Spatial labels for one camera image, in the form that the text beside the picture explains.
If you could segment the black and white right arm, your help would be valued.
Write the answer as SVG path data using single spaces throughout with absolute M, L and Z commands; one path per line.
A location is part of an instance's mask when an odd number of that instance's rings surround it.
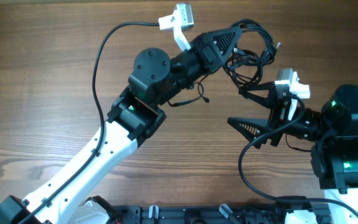
M 246 179 L 242 161 L 249 148 L 258 149 L 266 142 L 277 146 L 287 136 L 313 142 L 309 153 L 313 172 L 324 191 L 321 201 L 328 203 L 334 223 L 358 223 L 358 86 L 339 86 L 321 111 L 305 107 L 301 97 L 309 97 L 308 91 L 301 94 L 273 83 L 264 83 L 258 89 L 270 93 L 266 98 L 249 92 L 244 96 L 269 108 L 269 118 L 231 117 L 227 121 L 249 141 L 238 162 L 243 182 L 258 195 L 276 202 L 312 202 L 312 198 L 274 197 L 261 192 Z

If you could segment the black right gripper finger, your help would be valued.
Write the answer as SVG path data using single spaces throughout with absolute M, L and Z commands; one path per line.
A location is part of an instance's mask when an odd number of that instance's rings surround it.
M 239 131 L 249 142 L 271 131 L 274 122 L 268 119 L 229 117 L 227 123 Z
M 268 109 L 273 109 L 277 98 L 277 90 L 274 82 L 240 87 L 239 94 Z

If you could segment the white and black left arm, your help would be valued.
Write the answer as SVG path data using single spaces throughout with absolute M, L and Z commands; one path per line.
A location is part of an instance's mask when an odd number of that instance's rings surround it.
M 0 223 L 118 222 L 118 214 L 86 196 L 156 132 L 166 117 L 164 103 L 226 63 L 241 34 L 238 26 L 203 33 L 173 58 L 158 48 L 141 51 L 128 86 L 100 116 L 93 139 L 37 190 L 22 199 L 8 196 L 0 204 Z

